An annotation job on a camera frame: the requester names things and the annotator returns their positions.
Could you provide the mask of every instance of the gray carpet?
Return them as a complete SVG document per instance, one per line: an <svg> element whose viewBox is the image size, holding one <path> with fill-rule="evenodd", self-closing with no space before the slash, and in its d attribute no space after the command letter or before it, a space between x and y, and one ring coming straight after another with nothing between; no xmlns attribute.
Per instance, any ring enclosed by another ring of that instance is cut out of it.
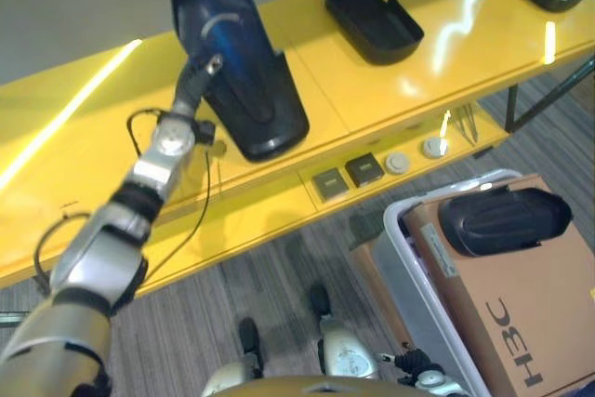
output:
<svg viewBox="0 0 595 397"><path fill-rule="evenodd" d="M519 107L555 83L543 75L523 84ZM440 169L137 299L113 323L113 395L200 394L217 367L237 359L235 326L248 313L261 332L266 376L317 374L318 331L305 295L318 279L327 284L336 315L372 350L397 350L358 283L349 250L381 230L382 211L391 202L497 167L541 173L570 204L575 225L593 248L595 125L573 95L478 160ZM483 105L502 123L506 92ZM37 300L30 281L0 291L3 310L27 310ZM0 330L0 346L10 333ZM396 378L388 366L382 373Z"/></svg>

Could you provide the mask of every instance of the white label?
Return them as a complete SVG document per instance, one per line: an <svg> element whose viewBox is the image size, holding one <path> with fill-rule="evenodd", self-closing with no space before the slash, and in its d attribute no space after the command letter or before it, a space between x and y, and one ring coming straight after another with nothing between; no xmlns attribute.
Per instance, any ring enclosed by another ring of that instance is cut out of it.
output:
<svg viewBox="0 0 595 397"><path fill-rule="evenodd" d="M424 239L430 246L430 250L440 265L440 268L443 269L444 276L447 278L453 278L458 276L458 271L456 270L455 264L453 260L450 259L446 248L443 245L443 241L440 240L440 236L436 232L436 229L431 223L427 223L423 227L421 227L421 233L424 235Z"/></svg>

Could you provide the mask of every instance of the table leg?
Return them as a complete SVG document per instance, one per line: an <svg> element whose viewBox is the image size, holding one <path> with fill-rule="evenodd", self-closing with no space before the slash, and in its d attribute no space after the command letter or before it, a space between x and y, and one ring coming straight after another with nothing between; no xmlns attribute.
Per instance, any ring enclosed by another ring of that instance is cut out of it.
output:
<svg viewBox="0 0 595 397"><path fill-rule="evenodd" d="M518 93L518 84L509 87L509 101L506 108L506 123L504 124L504 130L506 130L507 132L512 132L512 127L514 126L514 113L517 108Z"/></svg>
<svg viewBox="0 0 595 397"><path fill-rule="evenodd" d="M553 104L557 99L561 98L565 93L571 90L574 86L580 83L587 75L595 70L595 57L590 58L587 62L581 65L574 73L564 79L561 83L555 86L551 91L540 99L531 109L525 112L518 120L514 120L514 113L517 102L518 86L514 85L509 88L509 104L506 110L506 123L504 128L507 132L516 132L521 127L526 125L536 115L543 112L548 106Z"/></svg>

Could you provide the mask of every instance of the cardboard box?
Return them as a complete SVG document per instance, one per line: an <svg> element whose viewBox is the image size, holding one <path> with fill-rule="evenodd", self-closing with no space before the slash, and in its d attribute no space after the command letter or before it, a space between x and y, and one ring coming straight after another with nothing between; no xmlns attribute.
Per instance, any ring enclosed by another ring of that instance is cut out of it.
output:
<svg viewBox="0 0 595 397"><path fill-rule="evenodd" d="M537 175L503 183L549 191ZM443 200L405 224L493 395L554 396L595 379L595 258L575 225L535 248L469 258L444 237Z"/></svg>

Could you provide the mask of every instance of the yellow shelf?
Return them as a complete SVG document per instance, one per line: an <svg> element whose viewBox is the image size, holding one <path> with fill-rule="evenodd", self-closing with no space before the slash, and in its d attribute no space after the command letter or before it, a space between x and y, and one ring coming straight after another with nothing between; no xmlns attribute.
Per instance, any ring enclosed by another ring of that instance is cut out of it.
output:
<svg viewBox="0 0 595 397"><path fill-rule="evenodd" d="M285 53L311 130L291 151L267 163L252 164L242 157L219 119L204 104L199 116L218 125L217 143L211 151L211 211L221 207L221 213L233 214L226 205L231 200L243 204L242 201L249 202L246 197L253 191L268 191L271 185L279 187L278 181L293 184L296 178L304 179L305 187L296 188L302 188L311 197L316 212L284 224L286 228L296 228L320 213L361 200L368 192L406 181L481 146L459 147L453 136L456 144L451 152L429 163L418 159L417 143L407 142L417 137L415 132L404 130L406 127L433 120L448 108L546 72L595 48L595 0L582 0L563 13L544 11L528 0L399 1L426 36L414 54L387 67L371 66L359 57L325 11L324 0L277 0L259 7L273 46ZM550 22L555 24L556 53L553 63L546 64L544 31ZM6 172L35 136L119 50L105 51L0 86L0 173ZM92 211L110 197L135 160L126 133L126 118L139 108L169 107L185 59L173 33L143 39L7 186L0 185L0 245L4 247L0 286L32 274L31 253L35 244L64 212ZM477 114L481 121L483 113ZM135 123L141 146L148 143L153 127L151 118ZM482 142L493 144L499 138L496 131L491 134L485 130ZM379 158L386 148L401 147L412 158L412 171L394 179L386 176L378 184L351 192L342 201L324 205L317 202L309 185L310 173L322 168L329 158L338 157L337 163L342 165L340 157L368 152L368 145ZM181 178L160 215L157 233L174 234L165 228L186 228L182 222L190 222L186 217L205 199L206 180L200 154L195 154ZM284 195L271 197L263 209L283 208ZM256 203L251 206L255 212ZM65 228L48 243L44 251L47 265L63 250L76 228L77 224ZM263 238L273 237L276 232ZM243 240L253 242L247 245L264 240L250 239L249 234L252 233L247 232ZM201 262L211 262L207 259L228 256L227 245L220 250L220 255L209 251L210 255L202 260L187 260L189 265L194 261L203 265ZM184 271L181 263L178 266Z"/></svg>

